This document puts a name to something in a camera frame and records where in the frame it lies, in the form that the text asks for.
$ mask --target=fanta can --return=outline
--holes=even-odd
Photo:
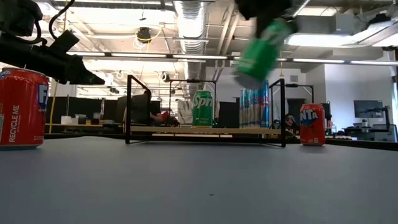
[[[304,104],[300,110],[300,142],[306,146],[325,144],[325,110],[320,104]]]

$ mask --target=red soda can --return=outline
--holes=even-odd
[[[325,109],[319,104],[304,104],[300,110],[300,142],[303,145],[325,144]]]
[[[0,149],[43,144],[49,83],[44,74],[22,68],[0,72]]]

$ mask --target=green sprite can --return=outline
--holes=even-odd
[[[261,38],[250,41],[236,66],[235,80],[250,90],[262,88],[269,72],[277,64],[285,38],[295,32],[294,28],[293,24],[278,18],[262,32]]]
[[[192,124],[198,128],[213,125],[213,97],[209,91],[197,91],[193,96]]]

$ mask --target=desk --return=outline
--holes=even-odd
[[[345,134],[363,141],[396,142],[395,126],[391,130],[379,128],[345,128]]]
[[[45,124],[46,133],[50,124]],[[108,127],[107,124],[52,124],[53,133],[122,133],[121,126]]]
[[[0,151],[0,223],[398,223],[398,152],[83,137]]]

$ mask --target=robotic arm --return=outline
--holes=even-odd
[[[290,0],[235,0],[238,10],[242,16],[249,20],[256,17],[256,37],[260,38],[261,33],[271,22],[282,17],[286,9],[292,7]]]
[[[52,22],[73,2],[53,17]],[[42,18],[39,6],[32,0],[0,0],[0,62],[44,73],[61,84],[67,81],[70,84],[104,84],[104,80],[85,68],[82,57],[67,54],[79,42],[70,31],[66,30],[60,37],[54,36],[55,42],[46,46],[39,26]],[[20,38],[30,37],[34,26],[37,30],[35,40]]]

